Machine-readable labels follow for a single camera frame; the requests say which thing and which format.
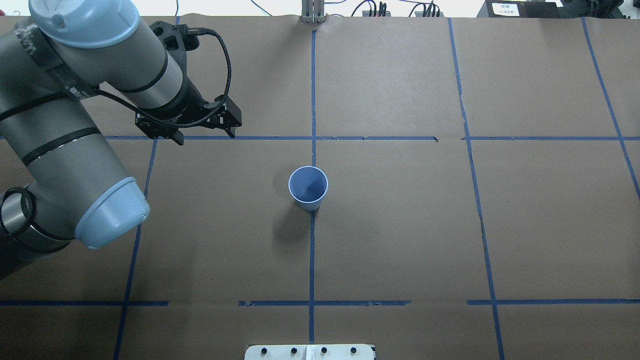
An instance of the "white label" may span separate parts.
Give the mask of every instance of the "white label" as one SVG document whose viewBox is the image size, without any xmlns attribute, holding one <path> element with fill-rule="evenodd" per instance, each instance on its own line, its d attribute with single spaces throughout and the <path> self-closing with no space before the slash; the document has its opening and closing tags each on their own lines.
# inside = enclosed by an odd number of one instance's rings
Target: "white label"
<svg viewBox="0 0 640 360">
<path fill-rule="evenodd" d="M 497 4 L 492 3 L 493 13 L 502 16 L 520 16 L 517 4 Z"/>
</svg>

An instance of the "white bracket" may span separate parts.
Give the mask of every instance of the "white bracket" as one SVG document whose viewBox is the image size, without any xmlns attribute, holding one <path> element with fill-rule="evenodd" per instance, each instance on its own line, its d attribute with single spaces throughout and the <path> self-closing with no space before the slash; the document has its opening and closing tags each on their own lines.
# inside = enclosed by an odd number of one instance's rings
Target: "white bracket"
<svg viewBox="0 0 640 360">
<path fill-rule="evenodd" d="M 254 345 L 244 360 L 376 360 L 376 351 L 364 344 Z"/>
<path fill-rule="evenodd" d="M 324 22 L 324 0 L 302 0 L 302 22 Z"/>
</svg>

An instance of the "plastic cup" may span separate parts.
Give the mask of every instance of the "plastic cup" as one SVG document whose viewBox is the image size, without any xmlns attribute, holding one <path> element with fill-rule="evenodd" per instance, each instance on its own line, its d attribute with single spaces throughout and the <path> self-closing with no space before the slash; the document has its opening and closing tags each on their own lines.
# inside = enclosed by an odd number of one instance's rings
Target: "plastic cup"
<svg viewBox="0 0 640 360">
<path fill-rule="evenodd" d="M 329 180 L 317 167 L 301 167 L 289 177 L 289 193 L 298 206 L 313 211 L 320 207 L 329 189 Z"/>
</svg>

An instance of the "light blue joint cap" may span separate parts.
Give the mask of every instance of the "light blue joint cap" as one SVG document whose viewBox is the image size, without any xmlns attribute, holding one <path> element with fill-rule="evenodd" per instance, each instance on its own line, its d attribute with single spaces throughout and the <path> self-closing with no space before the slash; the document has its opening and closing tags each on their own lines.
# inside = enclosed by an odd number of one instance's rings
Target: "light blue joint cap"
<svg viewBox="0 0 640 360">
<path fill-rule="evenodd" d="M 131 0 L 29 0 L 29 10 L 47 36 L 83 49 L 115 45 L 140 23 Z"/>
<path fill-rule="evenodd" d="M 95 250 L 142 224 L 149 216 L 149 204 L 133 177 L 120 180 L 84 213 L 75 236 Z"/>
</svg>

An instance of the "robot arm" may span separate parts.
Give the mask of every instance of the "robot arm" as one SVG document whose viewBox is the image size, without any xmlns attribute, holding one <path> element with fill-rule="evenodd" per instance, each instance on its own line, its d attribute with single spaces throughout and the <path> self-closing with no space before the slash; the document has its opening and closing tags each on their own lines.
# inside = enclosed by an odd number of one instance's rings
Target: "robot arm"
<svg viewBox="0 0 640 360">
<path fill-rule="evenodd" d="M 220 36 L 156 22 L 131 0 L 30 0 L 32 17 L 0 37 L 0 135 L 35 179 L 0 204 L 0 278 L 66 247 L 97 249 L 140 225 L 149 205 L 79 100 L 105 95 L 135 110 L 150 138 L 182 145 L 181 127 L 235 137 Z M 186 51 L 214 35 L 225 51 L 225 93 L 205 101 L 187 77 Z M 99 90 L 108 82 L 135 106 Z"/>
</svg>

